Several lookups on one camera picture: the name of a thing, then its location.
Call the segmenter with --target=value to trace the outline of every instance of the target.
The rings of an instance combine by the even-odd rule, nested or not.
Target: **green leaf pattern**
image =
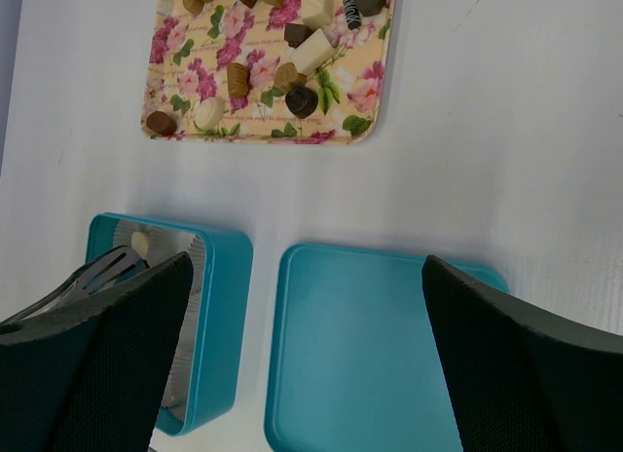
[[[357,138],[366,133],[373,122],[371,118],[361,118],[352,114],[344,119],[342,129],[349,131],[352,138]]]
[[[175,65],[180,65],[182,63],[182,58],[191,55],[193,46],[195,46],[195,41],[193,39],[186,40],[184,46],[182,46],[182,48],[173,55],[173,62],[175,62]]]
[[[191,101],[190,99],[182,98],[179,94],[175,94],[171,97],[171,106],[173,111],[180,111],[182,116],[185,116],[191,109]]]
[[[272,138],[285,138],[285,137],[296,137],[298,135],[296,128],[292,126],[292,123],[286,123],[283,131],[279,129],[274,129],[271,132]]]
[[[215,40],[221,35],[221,19],[223,18],[223,14],[225,14],[225,8],[221,5],[216,6],[214,9],[214,14],[210,17],[210,23],[212,27],[207,30],[207,36]]]
[[[209,131],[205,131],[197,126],[197,123],[193,121],[195,125],[195,130],[199,135],[205,135],[208,137],[228,137],[238,135],[240,133],[240,123],[235,124],[231,129],[227,130],[227,128],[214,128]]]
[[[387,19],[387,23],[383,25],[381,29],[379,30],[379,39],[384,40],[390,29],[391,29],[391,19]]]
[[[316,70],[315,80],[320,86],[318,106],[326,116],[334,101],[340,104],[340,88],[331,80],[331,74],[325,68]]]

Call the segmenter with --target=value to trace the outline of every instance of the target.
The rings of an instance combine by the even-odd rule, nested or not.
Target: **white surface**
[[[0,169],[9,116],[21,0],[0,0]]]
[[[622,0],[399,0],[385,121],[358,146],[146,140],[157,0],[24,0],[0,179],[0,316],[83,261],[98,212],[240,228],[255,246],[238,401],[159,452],[269,450],[280,255],[302,240],[493,264],[623,333]]]

